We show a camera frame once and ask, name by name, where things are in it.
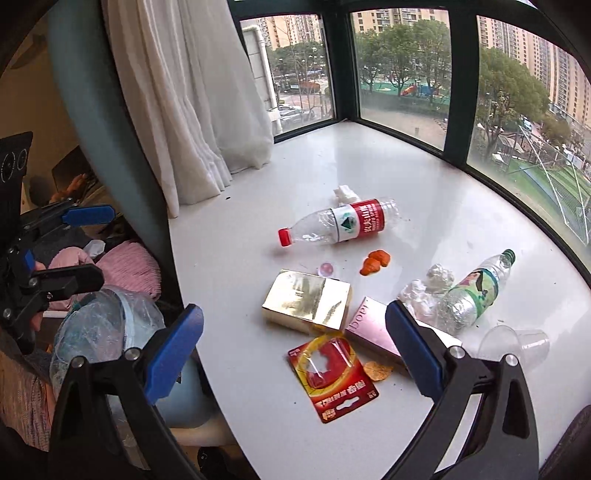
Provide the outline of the pink cardboard box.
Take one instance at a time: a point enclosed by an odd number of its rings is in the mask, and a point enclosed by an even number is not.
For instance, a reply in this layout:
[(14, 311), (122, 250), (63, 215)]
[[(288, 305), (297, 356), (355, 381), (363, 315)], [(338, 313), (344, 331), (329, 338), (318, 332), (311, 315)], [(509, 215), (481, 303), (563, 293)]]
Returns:
[(387, 329), (386, 314), (386, 304), (369, 296), (363, 297), (346, 326), (346, 336), (361, 342), (369, 349), (393, 357), (399, 363), (403, 363), (409, 357), (416, 357), (415, 353), (411, 352), (412, 347), (417, 348), (420, 354), (427, 352), (427, 345), (417, 334), (410, 331), (408, 324), (403, 324), (402, 334), (396, 337), (397, 340), (403, 340), (403, 352), (400, 352), (398, 344), (394, 342)]

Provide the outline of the white sheer curtain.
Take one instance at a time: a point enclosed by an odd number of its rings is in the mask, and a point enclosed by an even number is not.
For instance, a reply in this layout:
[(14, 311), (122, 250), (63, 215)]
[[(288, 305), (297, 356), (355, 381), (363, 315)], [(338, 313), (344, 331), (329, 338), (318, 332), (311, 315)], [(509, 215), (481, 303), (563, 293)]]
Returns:
[(125, 102), (168, 214), (270, 162), (273, 131), (228, 3), (105, 1)]

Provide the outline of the black window frame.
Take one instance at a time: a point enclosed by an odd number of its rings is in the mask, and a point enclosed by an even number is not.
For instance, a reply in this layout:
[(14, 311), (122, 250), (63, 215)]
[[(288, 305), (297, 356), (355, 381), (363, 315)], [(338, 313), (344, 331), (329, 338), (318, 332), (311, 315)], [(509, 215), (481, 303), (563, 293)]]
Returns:
[(325, 30), (325, 49), (331, 74), (332, 111), (322, 120), (276, 136), (277, 142), (296, 138), (339, 122), (355, 123), (385, 133), (417, 147), (465, 172), (493, 190), (517, 208), (541, 230), (578, 271), (584, 281), (590, 270), (579, 255), (541, 216), (505, 187), (479, 172), (468, 163), (472, 131), (476, 119), (479, 87), (480, 53), (477, 19), (490, 17), (528, 30), (573, 55), (585, 72), (590, 70), (590, 35), (583, 29), (579, 14), (583, 6), (577, 1), (435, 1), (433, 7), (449, 14), (451, 27), (451, 99), (448, 132), (441, 150), (390, 127), (367, 120), (361, 115), (361, 98), (353, 49), (352, 13), (382, 7), (380, 1), (230, 1), (232, 21), (284, 14), (315, 14)]

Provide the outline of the clear plastic cup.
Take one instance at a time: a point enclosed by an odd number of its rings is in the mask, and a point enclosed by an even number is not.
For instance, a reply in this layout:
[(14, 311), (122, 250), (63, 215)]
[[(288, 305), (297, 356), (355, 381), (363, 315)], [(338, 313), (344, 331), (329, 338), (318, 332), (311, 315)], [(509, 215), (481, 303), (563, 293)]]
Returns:
[(514, 330), (499, 325), (485, 335), (477, 357), (500, 361), (505, 355), (512, 354), (524, 370), (531, 371), (546, 360), (550, 346), (550, 339), (542, 330)]

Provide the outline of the small white tissue wad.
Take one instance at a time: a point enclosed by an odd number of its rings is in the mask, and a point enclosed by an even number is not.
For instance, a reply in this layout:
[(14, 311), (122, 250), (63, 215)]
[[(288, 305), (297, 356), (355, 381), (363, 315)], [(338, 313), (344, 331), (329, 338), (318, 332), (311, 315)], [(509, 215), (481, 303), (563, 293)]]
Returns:
[(361, 201), (360, 196), (348, 185), (339, 185), (338, 188), (335, 188), (334, 194), (339, 206), (355, 204)]

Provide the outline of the orange peel pieces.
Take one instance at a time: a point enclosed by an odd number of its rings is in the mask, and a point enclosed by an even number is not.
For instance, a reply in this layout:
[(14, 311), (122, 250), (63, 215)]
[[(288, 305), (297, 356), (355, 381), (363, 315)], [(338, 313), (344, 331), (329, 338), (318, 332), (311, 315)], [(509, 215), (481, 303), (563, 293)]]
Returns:
[(391, 255), (385, 250), (375, 250), (370, 252), (366, 259), (363, 260), (360, 274), (362, 276), (369, 276), (379, 272), (382, 268), (388, 267), (391, 258)]

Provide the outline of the green label plastic bottle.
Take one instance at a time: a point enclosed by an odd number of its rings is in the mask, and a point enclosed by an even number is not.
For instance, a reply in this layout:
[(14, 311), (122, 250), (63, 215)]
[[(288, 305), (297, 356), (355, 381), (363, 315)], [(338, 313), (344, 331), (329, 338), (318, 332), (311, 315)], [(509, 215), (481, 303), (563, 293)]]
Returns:
[(450, 335), (471, 327), (499, 297), (515, 260), (514, 251), (506, 249), (453, 286), (437, 305), (436, 327)]

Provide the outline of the red battery blister pack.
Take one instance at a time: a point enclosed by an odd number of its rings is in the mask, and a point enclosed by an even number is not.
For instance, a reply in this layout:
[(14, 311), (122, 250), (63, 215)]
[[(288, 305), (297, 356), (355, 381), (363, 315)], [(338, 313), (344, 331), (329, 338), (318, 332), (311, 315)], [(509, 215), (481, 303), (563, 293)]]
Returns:
[(287, 360), (324, 424), (379, 397), (374, 381), (344, 336), (314, 338), (288, 351)]

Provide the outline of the teal green curtain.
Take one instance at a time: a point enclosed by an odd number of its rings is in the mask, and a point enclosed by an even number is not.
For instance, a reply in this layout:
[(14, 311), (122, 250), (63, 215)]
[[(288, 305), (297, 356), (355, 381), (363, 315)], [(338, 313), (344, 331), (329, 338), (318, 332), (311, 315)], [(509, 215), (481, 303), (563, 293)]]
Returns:
[(79, 145), (126, 221), (158, 261), (163, 289), (179, 300), (166, 203), (127, 111), (102, 5), (58, 1), (48, 11), (47, 21), (54, 81)]

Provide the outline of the red label plastic bottle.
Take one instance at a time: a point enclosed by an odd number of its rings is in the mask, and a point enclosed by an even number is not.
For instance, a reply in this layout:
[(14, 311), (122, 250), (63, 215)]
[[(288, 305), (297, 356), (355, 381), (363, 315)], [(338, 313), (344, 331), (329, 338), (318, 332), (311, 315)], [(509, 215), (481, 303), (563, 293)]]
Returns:
[(297, 243), (337, 244), (377, 235), (400, 218), (392, 199), (370, 199), (308, 214), (290, 228), (280, 229), (280, 246)]

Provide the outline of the trash bin with liner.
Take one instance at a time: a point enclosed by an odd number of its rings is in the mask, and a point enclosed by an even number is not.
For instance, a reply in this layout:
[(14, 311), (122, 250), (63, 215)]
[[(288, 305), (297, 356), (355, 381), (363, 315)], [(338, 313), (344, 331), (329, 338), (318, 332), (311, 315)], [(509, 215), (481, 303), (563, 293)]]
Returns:
[[(164, 317), (144, 293), (107, 286), (73, 303), (54, 337), (50, 381), (59, 395), (68, 366), (76, 356), (91, 363), (115, 360), (128, 348), (142, 348)], [(211, 418), (213, 404), (202, 389), (197, 358), (188, 358), (170, 394), (156, 402), (170, 428), (195, 428)]]

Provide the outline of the black laptop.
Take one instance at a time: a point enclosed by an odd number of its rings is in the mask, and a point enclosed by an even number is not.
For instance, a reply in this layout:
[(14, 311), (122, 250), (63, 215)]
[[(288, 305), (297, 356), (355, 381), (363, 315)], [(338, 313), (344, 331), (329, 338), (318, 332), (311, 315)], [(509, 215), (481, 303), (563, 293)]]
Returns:
[(50, 203), (66, 199), (81, 201), (100, 186), (92, 167), (79, 146), (64, 156), (51, 170), (56, 192)]

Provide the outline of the gold cardboard box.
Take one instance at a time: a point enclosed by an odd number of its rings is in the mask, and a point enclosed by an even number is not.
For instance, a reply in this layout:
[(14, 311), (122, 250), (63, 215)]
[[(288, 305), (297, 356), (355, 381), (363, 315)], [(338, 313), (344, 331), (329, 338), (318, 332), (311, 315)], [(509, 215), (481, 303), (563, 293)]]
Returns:
[(263, 317), (305, 334), (342, 332), (352, 297), (347, 282), (283, 269), (263, 301)]

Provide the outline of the orange chip crumb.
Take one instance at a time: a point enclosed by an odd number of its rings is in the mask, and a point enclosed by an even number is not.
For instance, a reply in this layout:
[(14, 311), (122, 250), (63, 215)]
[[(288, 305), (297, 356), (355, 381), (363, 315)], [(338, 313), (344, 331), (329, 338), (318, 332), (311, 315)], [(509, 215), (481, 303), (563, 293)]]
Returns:
[(383, 365), (376, 361), (367, 361), (363, 364), (363, 371), (373, 382), (385, 381), (393, 372), (394, 368), (390, 365)]

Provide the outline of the small pink jelly cup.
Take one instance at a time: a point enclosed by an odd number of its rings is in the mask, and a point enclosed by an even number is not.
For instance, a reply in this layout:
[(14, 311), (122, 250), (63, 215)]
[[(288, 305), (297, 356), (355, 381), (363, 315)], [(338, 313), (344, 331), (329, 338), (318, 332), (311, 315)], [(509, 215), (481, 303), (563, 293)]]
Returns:
[(318, 275), (329, 278), (335, 274), (335, 267), (332, 263), (324, 262), (318, 266)]

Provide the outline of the white tissue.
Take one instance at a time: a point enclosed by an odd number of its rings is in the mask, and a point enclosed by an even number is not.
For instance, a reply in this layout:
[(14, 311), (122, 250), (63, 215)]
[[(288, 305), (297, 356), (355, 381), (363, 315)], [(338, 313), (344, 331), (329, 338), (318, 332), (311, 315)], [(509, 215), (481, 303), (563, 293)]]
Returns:
[(398, 299), (417, 321), (434, 326), (438, 304), (454, 282), (452, 270), (435, 264), (427, 271), (424, 279), (413, 280), (401, 289)]

